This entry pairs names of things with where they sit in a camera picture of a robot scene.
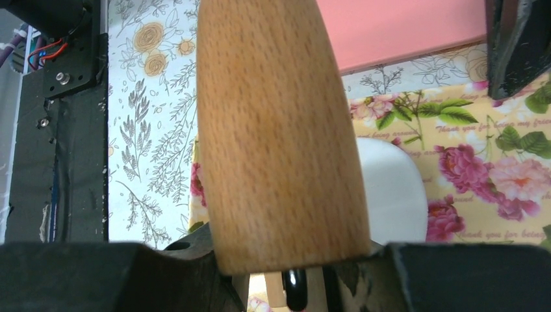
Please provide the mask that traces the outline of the wooden double-ended rolling pin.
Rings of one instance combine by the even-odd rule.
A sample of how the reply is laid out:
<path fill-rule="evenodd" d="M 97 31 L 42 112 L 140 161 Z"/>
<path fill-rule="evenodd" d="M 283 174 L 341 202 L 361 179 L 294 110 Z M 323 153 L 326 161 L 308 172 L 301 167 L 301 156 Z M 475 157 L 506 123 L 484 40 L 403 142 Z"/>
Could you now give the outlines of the wooden double-ended rolling pin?
<path fill-rule="evenodd" d="M 370 230 L 348 102 L 315 1 L 202 1 L 197 106 L 214 252 L 277 272 L 295 311 L 329 311 L 323 267 Z"/>

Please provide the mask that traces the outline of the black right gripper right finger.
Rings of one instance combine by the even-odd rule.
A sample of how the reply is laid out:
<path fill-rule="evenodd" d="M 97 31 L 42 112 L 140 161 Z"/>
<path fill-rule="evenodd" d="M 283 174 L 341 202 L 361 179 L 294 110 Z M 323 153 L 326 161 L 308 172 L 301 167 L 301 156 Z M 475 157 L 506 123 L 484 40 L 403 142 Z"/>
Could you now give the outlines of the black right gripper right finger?
<path fill-rule="evenodd" d="M 335 272 L 345 311 L 550 310 L 550 252 L 534 245 L 392 243 Z"/>

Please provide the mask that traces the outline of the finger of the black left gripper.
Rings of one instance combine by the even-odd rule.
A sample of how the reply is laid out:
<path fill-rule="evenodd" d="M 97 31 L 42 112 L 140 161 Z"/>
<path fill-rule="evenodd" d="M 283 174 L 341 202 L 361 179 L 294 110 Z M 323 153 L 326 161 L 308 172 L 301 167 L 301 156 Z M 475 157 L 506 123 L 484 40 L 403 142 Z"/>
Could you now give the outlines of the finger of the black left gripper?
<path fill-rule="evenodd" d="M 488 96 L 510 98 L 550 69 L 550 0 L 489 0 Z"/>

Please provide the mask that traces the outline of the floral yellow tray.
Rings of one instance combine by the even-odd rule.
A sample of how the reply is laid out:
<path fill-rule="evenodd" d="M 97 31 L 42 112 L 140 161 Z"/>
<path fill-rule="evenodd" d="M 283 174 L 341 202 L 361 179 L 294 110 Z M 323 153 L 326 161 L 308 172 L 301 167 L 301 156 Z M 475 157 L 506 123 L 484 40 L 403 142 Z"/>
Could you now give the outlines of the floral yellow tray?
<path fill-rule="evenodd" d="M 403 149 L 428 196 L 428 242 L 550 247 L 550 76 L 505 100 L 485 81 L 350 100 L 359 137 Z"/>

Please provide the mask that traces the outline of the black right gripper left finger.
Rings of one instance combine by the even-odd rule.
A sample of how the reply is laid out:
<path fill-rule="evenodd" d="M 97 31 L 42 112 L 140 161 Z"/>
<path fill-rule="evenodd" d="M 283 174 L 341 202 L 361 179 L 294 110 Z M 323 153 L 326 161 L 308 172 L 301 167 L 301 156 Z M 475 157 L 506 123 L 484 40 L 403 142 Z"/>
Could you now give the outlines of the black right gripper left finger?
<path fill-rule="evenodd" d="M 2 311 L 244 311 L 204 224 L 164 250 L 140 243 L 1 247 Z"/>

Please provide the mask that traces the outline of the white dough ball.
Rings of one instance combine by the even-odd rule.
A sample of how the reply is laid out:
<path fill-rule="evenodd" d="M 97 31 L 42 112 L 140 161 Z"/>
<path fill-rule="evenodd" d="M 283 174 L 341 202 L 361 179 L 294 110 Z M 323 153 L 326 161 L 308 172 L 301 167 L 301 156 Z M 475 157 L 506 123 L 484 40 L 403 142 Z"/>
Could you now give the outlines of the white dough ball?
<path fill-rule="evenodd" d="M 357 138 L 371 239 L 426 241 L 428 201 L 416 164 L 399 147 L 374 138 Z"/>

